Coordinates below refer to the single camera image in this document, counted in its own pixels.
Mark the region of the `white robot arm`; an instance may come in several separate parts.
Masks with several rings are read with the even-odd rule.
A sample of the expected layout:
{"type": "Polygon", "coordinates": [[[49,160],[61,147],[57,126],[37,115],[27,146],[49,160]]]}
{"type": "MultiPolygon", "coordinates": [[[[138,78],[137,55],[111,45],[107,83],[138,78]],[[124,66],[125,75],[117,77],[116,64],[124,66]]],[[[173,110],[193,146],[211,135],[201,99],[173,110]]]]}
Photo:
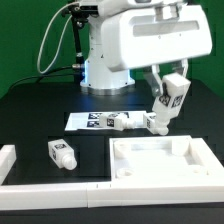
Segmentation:
{"type": "Polygon", "coordinates": [[[184,0],[82,0],[89,16],[90,51],[81,86],[97,95],[114,95],[132,86],[130,71],[146,70],[152,92],[164,87],[159,66],[172,63],[185,75],[190,58],[208,55],[212,39],[199,5],[184,0]]]}

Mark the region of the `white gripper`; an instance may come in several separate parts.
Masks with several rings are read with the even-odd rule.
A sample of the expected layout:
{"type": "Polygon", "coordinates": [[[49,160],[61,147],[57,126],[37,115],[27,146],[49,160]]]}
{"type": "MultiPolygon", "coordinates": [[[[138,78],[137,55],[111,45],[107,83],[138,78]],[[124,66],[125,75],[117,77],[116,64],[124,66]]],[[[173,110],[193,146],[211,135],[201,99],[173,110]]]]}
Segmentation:
{"type": "Polygon", "coordinates": [[[173,62],[174,77],[185,78],[187,59],[212,50],[207,18],[199,5],[185,5],[177,19],[160,21],[151,8],[128,10],[102,23],[101,38],[106,66],[113,72],[146,67],[144,78],[154,97],[163,94],[155,64],[173,62]]]}

